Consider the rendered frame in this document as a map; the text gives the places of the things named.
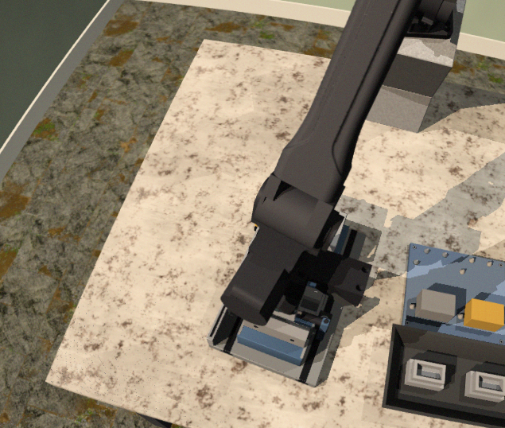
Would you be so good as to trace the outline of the yellow brass block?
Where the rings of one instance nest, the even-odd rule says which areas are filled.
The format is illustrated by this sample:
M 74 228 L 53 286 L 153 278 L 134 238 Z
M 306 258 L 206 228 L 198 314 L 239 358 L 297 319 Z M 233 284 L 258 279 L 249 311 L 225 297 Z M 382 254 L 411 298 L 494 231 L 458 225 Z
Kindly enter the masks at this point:
M 496 332 L 504 326 L 504 305 L 472 298 L 464 306 L 464 326 Z

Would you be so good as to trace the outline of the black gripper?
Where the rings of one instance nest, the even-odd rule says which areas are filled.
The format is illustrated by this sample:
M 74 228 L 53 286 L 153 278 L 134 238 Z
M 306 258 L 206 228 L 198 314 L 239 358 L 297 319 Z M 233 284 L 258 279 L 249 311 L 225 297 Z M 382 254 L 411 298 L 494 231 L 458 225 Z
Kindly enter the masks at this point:
M 307 262 L 307 260 L 306 260 L 306 262 Z M 305 262 L 305 264 L 306 264 L 306 262 Z M 299 271 L 305 264 L 303 264 L 301 267 L 299 267 L 296 270 L 292 270 L 291 274 Z M 282 312 L 282 313 L 285 313 L 288 315 L 292 315 L 292 314 L 294 315 L 297 312 L 299 304 L 300 304 L 300 301 L 295 300 L 293 298 L 286 297 L 283 295 L 282 299 L 278 303 L 278 306 L 275 311 Z

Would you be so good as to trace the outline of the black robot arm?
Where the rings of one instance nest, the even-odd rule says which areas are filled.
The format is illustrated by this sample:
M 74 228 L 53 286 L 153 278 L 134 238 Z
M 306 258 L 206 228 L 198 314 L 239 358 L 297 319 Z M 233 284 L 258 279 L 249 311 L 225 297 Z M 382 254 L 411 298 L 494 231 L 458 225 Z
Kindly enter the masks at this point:
M 449 39 L 456 1 L 355 0 L 308 114 L 254 200 L 259 232 L 220 297 L 232 313 L 265 326 L 283 294 L 300 301 L 308 281 L 342 306 L 360 304 L 372 265 L 328 251 L 344 220 L 334 209 L 404 37 Z

